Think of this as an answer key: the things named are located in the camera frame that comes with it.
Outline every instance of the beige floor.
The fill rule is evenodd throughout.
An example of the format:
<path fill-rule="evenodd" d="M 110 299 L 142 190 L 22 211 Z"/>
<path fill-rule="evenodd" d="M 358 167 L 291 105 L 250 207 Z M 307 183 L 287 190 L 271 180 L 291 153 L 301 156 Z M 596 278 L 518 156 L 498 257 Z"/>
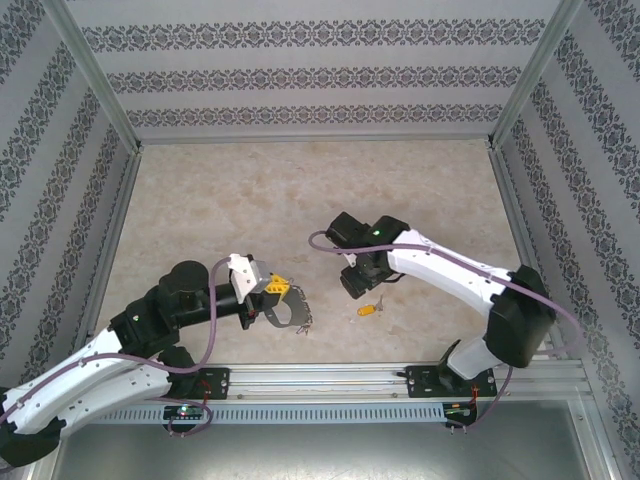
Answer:
<path fill-rule="evenodd" d="M 237 252 L 293 277 L 315 323 L 305 337 L 264 317 L 246 332 L 223 319 L 212 362 L 429 361 L 483 331 L 473 310 L 413 278 L 352 300 L 339 282 L 344 260 L 307 245 L 342 210 L 368 223 L 393 215 L 475 259 L 519 265 L 482 141 L 147 147 L 98 328 L 177 262 L 211 266 Z M 357 317 L 381 293 L 384 311 Z M 182 331 L 194 359 L 207 328 Z"/>

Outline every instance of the patterned wall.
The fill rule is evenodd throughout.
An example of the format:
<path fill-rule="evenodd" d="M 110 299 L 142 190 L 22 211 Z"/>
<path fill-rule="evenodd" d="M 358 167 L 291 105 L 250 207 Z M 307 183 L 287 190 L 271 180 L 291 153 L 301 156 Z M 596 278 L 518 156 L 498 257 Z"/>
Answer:
<path fill-rule="evenodd" d="M 488 134 L 559 0 L 76 0 L 143 140 Z"/>
<path fill-rule="evenodd" d="M 544 279 L 582 321 L 624 478 L 640 477 L 639 13 L 585 1 L 502 146 Z"/>
<path fill-rule="evenodd" d="M 0 0 L 0 385 L 72 349 L 129 154 L 37 0 Z"/>

